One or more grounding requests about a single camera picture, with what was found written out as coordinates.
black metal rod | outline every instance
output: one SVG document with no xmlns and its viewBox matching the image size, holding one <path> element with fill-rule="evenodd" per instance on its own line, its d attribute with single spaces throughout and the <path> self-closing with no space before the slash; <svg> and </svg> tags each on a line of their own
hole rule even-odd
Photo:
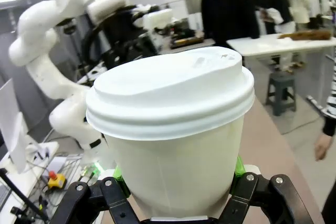
<svg viewBox="0 0 336 224">
<path fill-rule="evenodd" d="M 20 199 L 29 207 L 31 208 L 37 215 L 41 217 L 43 221 L 49 221 L 48 216 L 40 211 L 21 191 L 13 184 L 13 182 L 7 177 L 5 170 L 0 169 L 0 178 L 13 190 L 13 192 L 20 197 Z"/>
</svg>

person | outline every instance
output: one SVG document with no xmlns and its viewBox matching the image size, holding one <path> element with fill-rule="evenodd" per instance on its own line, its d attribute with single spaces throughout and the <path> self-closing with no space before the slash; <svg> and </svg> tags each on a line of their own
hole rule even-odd
<svg viewBox="0 0 336 224">
<path fill-rule="evenodd" d="M 202 0 L 201 11 L 205 37 L 216 46 L 232 49 L 227 41 L 259 38 L 259 26 L 252 0 Z"/>
<path fill-rule="evenodd" d="M 297 31 L 303 31 L 308 28 L 310 0 L 288 0 L 291 13 L 295 23 L 297 24 Z M 306 63 L 306 54 L 300 53 L 296 65 L 302 67 Z"/>
<path fill-rule="evenodd" d="M 316 161 L 324 160 L 327 156 L 328 150 L 330 149 L 333 143 L 333 136 L 336 131 L 336 64 L 335 71 L 333 74 L 332 81 L 332 91 L 327 100 L 327 107 L 324 111 L 324 127 L 322 133 L 319 136 L 318 140 L 315 142 L 315 158 Z M 325 221 L 325 224 L 334 224 L 335 223 L 335 210 L 336 207 L 336 182 L 333 185 L 327 200 L 325 201 L 322 216 Z"/>
<path fill-rule="evenodd" d="M 310 0 L 310 9 L 309 9 L 309 19 L 308 24 L 309 29 L 318 29 L 318 16 L 321 14 L 320 0 Z"/>
<path fill-rule="evenodd" d="M 295 31 L 295 23 L 289 11 L 288 0 L 260 0 L 260 7 L 262 8 L 261 12 L 264 14 L 264 20 L 267 21 L 266 23 L 272 24 L 278 33 L 293 33 Z M 269 16 L 270 9 L 275 9 L 279 12 L 282 19 L 280 23 L 276 24 L 275 20 Z M 280 64 L 279 68 L 282 71 L 291 72 L 291 60 L 292 54 L 285 54 L 280 57 L 280 62 L 277 58 L 275 62 Z"/>
</svg>

white plastic lid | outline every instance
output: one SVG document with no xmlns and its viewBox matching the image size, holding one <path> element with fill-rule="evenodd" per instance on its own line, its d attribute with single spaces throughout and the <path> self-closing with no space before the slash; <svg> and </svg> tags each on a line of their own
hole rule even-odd
<svg viewBox="0 0 336 224">
<path fill-rule="evenodd" d="M 209 47 L 133 61 L 103 73 L 87 95 L 87 121 L 126 140 L 205 132 L 253 105 L 254 77 L 241 55 Z"/>
</svg>

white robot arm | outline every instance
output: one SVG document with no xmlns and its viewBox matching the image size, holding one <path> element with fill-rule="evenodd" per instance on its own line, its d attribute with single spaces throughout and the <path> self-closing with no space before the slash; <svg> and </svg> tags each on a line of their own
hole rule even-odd
<svg viewBox="0 0 336 224">
<path fill-rule="evenodd" d="M 50 0 L 25 11 L 18 23 L 18 38 L 9 55 L 17 66 L 26 66 L 28 73 L 43 93 L 52 99 L 64 99 L 50 114 L 52 127 L 59 133 L 74 137 L 84 150 L 96 156 L 106 153 L 107 144 L 101 133 L 85 122 L 85 97 L 88 87 L 65 78 L 49 59 L 57 42 L 53 27 L 66 18 L 88 12 L 95 23 L 128 5 L 128 0 Z"/>
</svg>

brown tabletop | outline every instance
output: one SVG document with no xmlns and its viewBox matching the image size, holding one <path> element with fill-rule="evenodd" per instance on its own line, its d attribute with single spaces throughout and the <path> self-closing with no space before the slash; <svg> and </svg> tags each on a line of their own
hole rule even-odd
<svg viewBox="0 0 336 224">
<path fill-rule="evenodd" d="M 258 166 L 263 176 L 267 179 L 277 174 L 289 176 L 314 223 L 324 224 L 320 210 L 296 164 L 295 157 L 287 141 L 279 133 L 258 100 L 255 101 L 252 109 L 245 117 L 240 155 L 245 164 Z M 130 198 L 130 202 L 139 219 L 145 219 L 133 198 Z M 113 223 L 108 212 L 104 214 L 102 223 Z M 259 208 L 251 207 L 244 223 L 269 224 L 269 221 Z"/>
</svg>

